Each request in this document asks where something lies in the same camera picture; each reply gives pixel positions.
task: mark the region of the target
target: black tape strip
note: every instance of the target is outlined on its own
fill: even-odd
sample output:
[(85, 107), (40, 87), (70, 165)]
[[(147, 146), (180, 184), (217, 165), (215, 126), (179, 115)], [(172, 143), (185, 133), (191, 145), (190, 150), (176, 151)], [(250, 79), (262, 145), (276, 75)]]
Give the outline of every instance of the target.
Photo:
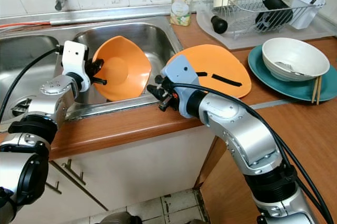
[(236, 82), (236, 81), (230, 80), (228, 78), (221, 77), (217, 74), (213, 74), (212, 78), (215, 78), (217, 80), (220, 80), (220, 81), (225, 82), (227, 84), (230, 84), (232, 86), (242, 86), (242, 83), (240, 83), (240, 82)]
[(207, 76), (207, 72), (198, 72), (196, 74), (198, 75), (198, 77), (206, 77)]

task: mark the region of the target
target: orange bowl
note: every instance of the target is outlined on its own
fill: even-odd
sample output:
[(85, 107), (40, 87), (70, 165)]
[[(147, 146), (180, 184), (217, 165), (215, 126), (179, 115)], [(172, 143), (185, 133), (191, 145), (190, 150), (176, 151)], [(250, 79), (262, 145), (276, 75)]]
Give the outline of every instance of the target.
[(98, 48), (93, 62), (103, 59), (102, 69), (95, 75), (106, 79), (105, 86), (94, 83), (97, 91), (111, 101), (131, 99), (142, 94), (151, 73), (144, 52), (132, 41), (116, 36)]
[[(236, 98), (245, 96), (252, 88), (252, 82), (246, 68), (232, 53), (221, 46), (211, 44), (194, 46), (175, 54), (167, 63), (178, 55), (185, 55), (197, 73), (207, 73), (207, 76), (199, 76), (201, 86)], [(241, 85), (235, 86), (225, 83), (219, 80), (221, 78)]]

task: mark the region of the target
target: soap dispenser bottle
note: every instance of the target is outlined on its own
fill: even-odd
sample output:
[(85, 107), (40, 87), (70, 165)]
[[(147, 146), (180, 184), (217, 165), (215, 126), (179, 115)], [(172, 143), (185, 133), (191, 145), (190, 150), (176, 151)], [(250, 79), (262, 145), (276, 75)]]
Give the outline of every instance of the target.
[(193, 0), (172, 0), (171, 18), (172, 24), (189, 26), (191, 22)]

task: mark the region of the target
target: dish rack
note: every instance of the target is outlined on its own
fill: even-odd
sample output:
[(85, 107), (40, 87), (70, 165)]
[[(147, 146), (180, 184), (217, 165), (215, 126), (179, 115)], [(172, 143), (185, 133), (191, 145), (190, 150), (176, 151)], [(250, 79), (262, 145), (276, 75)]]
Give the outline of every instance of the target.
[[(282, 0), (291, 6), (293, 0)], [(239, 36), (251, 33), (280, 32), (289, 22), (294, 22), (311, 7), (324, 4), (305, 4), (299, 7), (268, 10), (262, 0), (222, 0), (227, 6), (213, 7), (213, 0), (206, 0), (207, 8), (228, 23), (226, 36)]]

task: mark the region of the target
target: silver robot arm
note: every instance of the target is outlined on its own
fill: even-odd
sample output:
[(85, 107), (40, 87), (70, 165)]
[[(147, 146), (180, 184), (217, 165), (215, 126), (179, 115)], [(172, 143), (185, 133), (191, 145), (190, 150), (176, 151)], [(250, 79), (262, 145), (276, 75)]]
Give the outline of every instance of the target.
[(294, 167), (287, 167), (275, 140), (259, 119), (238, 103), (173, 83), (199, 85), (198, 76), (185, 56), (180, 55), (157, 76), (159, 86), (147, 87), (157, 97), (160, 109), (178, 109), (186, 118), (197, 117), (222, 138), (251, 188), (261, 213), (259, 224), (318, 224), (302, 189), (296, 183)]
[(46, 82), (21, 121), (13, 122), (0, 144), (0, 224), (10, 223), (45, 187), (51, 143), (67, 110), (87, 91), (103, 61), (85, 65), (87, 47), (66, 41), (63, 72)]

